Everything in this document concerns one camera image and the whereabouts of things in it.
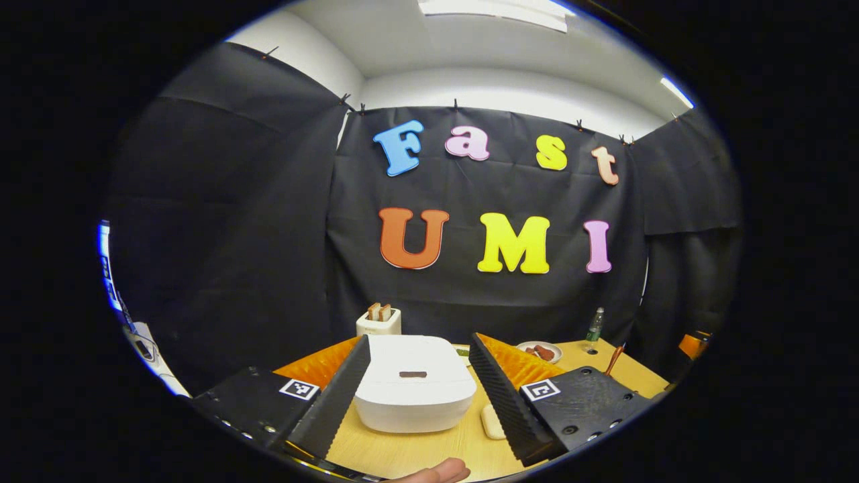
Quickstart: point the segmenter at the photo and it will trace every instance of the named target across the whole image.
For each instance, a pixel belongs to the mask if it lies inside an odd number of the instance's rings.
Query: pink letter i
[[[608,261],[608,247],[606,246],[608,223],[598,220],[585,222],[585,230],[591,241],[591,260],[586,267],[588,272],[605,273],[612,270],[612,263]]]

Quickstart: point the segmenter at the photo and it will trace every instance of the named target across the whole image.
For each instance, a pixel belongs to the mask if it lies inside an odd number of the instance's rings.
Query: ceiling light
[[[417,4],[424,15],[488,15],[524,21],[567,32],[566,16],[575,16],[552,0],[424,0]]]
[[[683,101],[683,103],[686,104],[690,109],[695,107],[692,105],[692,101],[689,101],[689,98],[683,95],[683,93],[680,92],[680,89],[677,89],[677,86],[675,86],[671,81],[663,77],[660,83],[667,87],[668,90],[670,90],[674,95],[676,95],[678,99]]]

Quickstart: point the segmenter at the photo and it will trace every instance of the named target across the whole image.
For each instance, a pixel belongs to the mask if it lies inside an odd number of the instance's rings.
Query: letter f
[[[373,140],[381,144],[382,149],[385,150],[388,176],[396,176],[409,169],[417,168],[420,161],[416,157],[409,156],[405,151],[411,150],[415,154],[421,151],[421,142],[415,136],[415,132],[423,132],[423,124],[413,119],[373,136]]]

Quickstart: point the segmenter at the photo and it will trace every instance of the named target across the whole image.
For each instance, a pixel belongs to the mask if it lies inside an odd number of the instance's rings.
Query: foam letter
[[[564,154],[564,141],[544,134],[537,138],[537,163],[542,168],[560,171],[567,167],[567,155]]]
[[[600,178],[608,185],[618,184],[620,179],[615,173],[612,173],[614,156],[608,154],[608,150],[603,146],[591,151],[591,155],[596,158],[597,168],[600,169]]]
[[[409,169],[417,168],[420,160],[409,156],[405,151],[411,150],[415,154],[421,151],[421,142],[415,136],[415,132],[423,132],[423,124],[413,119],[373,136],[373,140],[381,144],[382,149],[385,150],[388,176],[396,176]]]
[[[519,265],[522,255],[521,270],[524,273],[547,273],[549,264],[545,262],[545,232],[549,229],[549,220],[543,217],[530,217],[525,220],[522,231],[517,236],[510,226],[510,221],[501,213],[484,213],[480,222],[486,225],[486,249],[484,259],[478,263],[481,272],[500,272],[501,262],[498,261],[498,251],[507,263],[507,269],[513,271]]]
[[[444,144],[444,149],[454,156],[468,156],[474,161],[483,161],[489,157],[489,151],[486,150],[486,144],[489,143],[489,137],[486,133],[473,125],[458,125],[450,130],[454,135]],[[462,136],[468,133],[469,138]]]
[[[423,251],[419,254],[405,251],[405,222],[411,217],[411,210],[406,208],[385,208],[379,211],[382,220],[381,256],[398,268],[420,270],[438,260],[438,254],[442,251],[442,225],[450,219],[450,215],[440,210],[425,210],[421,213],[421,218],[427,223],[427,234]]]
[[[586,267],[588,272],[605,273],[612,270],[612,263],[608,261],[608,248],[606,246],[608,223],[599,220],[585,222],[585,230],[591,241],[591,260]]]

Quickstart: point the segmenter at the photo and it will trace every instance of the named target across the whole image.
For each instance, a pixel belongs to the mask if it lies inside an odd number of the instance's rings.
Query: ceiling
[[[427,17],[417,0],[304,0],[286,9],[368,79],[441,67],[522,70],[604,90],[665,120],[687,110],[660,84],[663,70],[655,62],[584,15],[568,16],[563,34],[490,16]]]

